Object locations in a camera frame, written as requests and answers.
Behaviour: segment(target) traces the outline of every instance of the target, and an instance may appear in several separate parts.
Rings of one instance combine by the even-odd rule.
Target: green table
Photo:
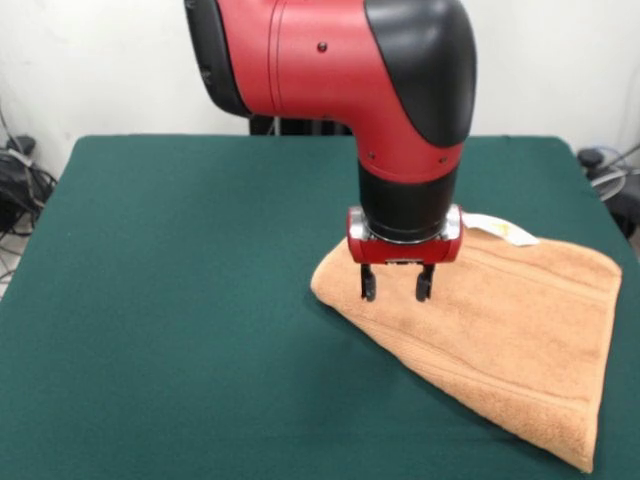
[[[581,478],[315,300],[355,154],[348,138],[81,140],[0,304],[0,478]],[[635,478],[640,271],[569,149],[474,138],[457,201],[624,268],[594,478]]]

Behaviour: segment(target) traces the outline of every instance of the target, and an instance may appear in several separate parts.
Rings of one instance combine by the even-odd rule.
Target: white label
[[[540,240],[519,226],[490,215],[463,212],[462,223],[467,228],[477,228],[500,237],[516,247],[529,247],[540,243]]]

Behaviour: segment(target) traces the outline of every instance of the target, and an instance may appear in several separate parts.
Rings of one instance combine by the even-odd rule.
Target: towel
[[[458,260],[436,268],[426,303],[414,296],[419,266],[373,270],[377,299],[367,303],[344,240],[318,266],[311,288],[425,380],[593,470],[618,265],[569,243],[518,248],[467,230]]]

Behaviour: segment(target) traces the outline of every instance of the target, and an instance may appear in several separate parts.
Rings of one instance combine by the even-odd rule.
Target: white wall
[[[480,55],[474,133],[640,141],[640,2],[465,4]],[[182,5],[1,0],[0,95],[16,133],[40,141],[44,165],[59,173],[92,133],[246,132],[210,103]]]

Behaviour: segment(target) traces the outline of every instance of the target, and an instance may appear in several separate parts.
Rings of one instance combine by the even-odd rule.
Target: floor
[[[0,300],[11,281],[11,272],[20,263],[26,245],[27,240],[19,237],[5,237],[0,243]]]

